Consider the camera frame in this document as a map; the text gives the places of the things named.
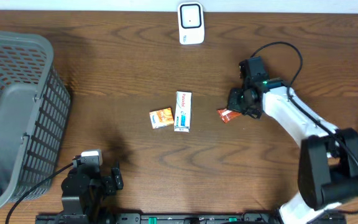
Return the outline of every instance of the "red wrapper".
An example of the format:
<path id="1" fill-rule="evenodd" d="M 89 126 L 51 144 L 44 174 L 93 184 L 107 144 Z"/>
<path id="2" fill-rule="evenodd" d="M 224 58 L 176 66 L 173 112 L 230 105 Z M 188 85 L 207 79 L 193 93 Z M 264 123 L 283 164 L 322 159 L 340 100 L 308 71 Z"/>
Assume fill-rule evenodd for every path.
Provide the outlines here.
<path id="1" fill-rule="evenodd" d="M 236 117 L 242 115 L 241 113 L 234 112 L 234 111 L 231 111 L 228 109 L 218 110 L 218 113 L 219 113 L 222 121 L 225 123 L 229 122 L 233 118 L 236 118 Z"/>

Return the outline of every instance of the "gray plastic basket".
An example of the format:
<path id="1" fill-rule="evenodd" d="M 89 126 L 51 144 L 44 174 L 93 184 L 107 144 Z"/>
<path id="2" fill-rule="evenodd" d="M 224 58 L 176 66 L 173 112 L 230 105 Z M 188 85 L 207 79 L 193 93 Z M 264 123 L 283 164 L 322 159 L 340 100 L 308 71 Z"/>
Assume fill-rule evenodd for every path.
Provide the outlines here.
<path id="1" fill-rule="evenodd" d="M 0 207 L 56 166 L 70 96 L 52 62 L 52 46 L 43 37 L 0 31 Z"/>

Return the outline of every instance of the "orange snack box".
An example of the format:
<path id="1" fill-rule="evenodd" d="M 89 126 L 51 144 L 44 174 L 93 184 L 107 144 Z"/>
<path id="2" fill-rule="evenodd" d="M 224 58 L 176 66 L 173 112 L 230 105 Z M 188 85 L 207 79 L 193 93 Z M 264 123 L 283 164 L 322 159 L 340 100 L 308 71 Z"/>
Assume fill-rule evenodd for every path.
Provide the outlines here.
<path id="1" fill-rule="evenodd" d="M 173 125 L 171 108 L 150 112 L 150 119 L 153 129 Z"/>

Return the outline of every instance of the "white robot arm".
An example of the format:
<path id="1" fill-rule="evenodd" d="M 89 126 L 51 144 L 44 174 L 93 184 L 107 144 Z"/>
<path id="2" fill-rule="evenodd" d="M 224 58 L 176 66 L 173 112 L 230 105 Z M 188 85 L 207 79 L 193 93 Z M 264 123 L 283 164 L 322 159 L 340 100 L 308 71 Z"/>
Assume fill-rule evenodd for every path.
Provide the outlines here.
<path id="1" fill-rule="evenodd" d="M 357 197 L 357 132 L 338 129 L 304 104 L 283 80 L 270 79 L 260 57 L 251 57 L 239 65 L 244 84 L 231 90 L 227 108 L 255 119 L 262 113 L 271 116 L 301 148 L 300 191 L 280 207 L 280 222 L 307 224 L 325 210 Z M 338 165 L 328 165 L 331 156 L 340 158 Z"/>
<path id="2" fill-rule="evenodd" d="M 329 130 L 335 133 L 337 127 L 322 117 L 318 116 L 306 104 L 304 104 L 299 97 L 295 95 L 293 89 L 290 89 L 290 94 L 293 99 L 306 110 L 310 115 L 315 117 Z M 290 134 L 295 140 L 297 145 L 301 147 L 303 139 L 309 136 L 316 135 L 319 137 L 327 136 L 327 132 L 314 124 L 305 114 L 303 114 L 292 102 L 288 100 L 287 88 L 281 86 L 271 89 L 269 92 L 264 93 L 262 97 L 263 111 L 265 114 L 274 118 L 280 125 Z M 282 205 L 279 209 L 280 217 L 284 224 L 307 224 L 311 220 L 320 216 L 324 210 L 334 209 L 340 206 L 340 202 L 327 205 L 325 208 L 315 211 L 307 206 L 301 194 L 298 192 L 289 202 Z"/>

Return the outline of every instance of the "wooden table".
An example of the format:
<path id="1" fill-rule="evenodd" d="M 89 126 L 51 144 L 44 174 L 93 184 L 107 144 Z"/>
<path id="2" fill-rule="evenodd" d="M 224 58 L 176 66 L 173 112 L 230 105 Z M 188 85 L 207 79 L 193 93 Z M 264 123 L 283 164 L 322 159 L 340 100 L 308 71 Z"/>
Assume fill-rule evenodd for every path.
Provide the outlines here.
<path id="1" fill-rule="evenodd" d="M 340 128 L 358 129 L 358 15 L 205 13 L 200 45 L 179 44 L 176 13 L 0 11 L 0 30 L 51 41 L 55 66 L 74 92 L 59 167 L 102 149 L 104 170 L 121 162 L 124 190 L 108 204 L 144 213 L 273 209 L 298 190 L 299 149 L 273 119 L 216 112 L 240 86 L 238 63 L 261 45 L 287 41 L 305 64 L 294 88 Z M 294 51 L 261 52 L 271 77 L 290 79 Z M 149 111 L 175 108 L 175 92 L 193 92 L 190 133 L 152 130 Z M 34 223 L 62 210 L 60 184 L 22 202 L 11 223 Z M 0 209 L 5 221 L 9 203 Z M 358 199 L 344 206 L 357 209 Z M 358 223 L 358 216 L 348 217 Z"/>

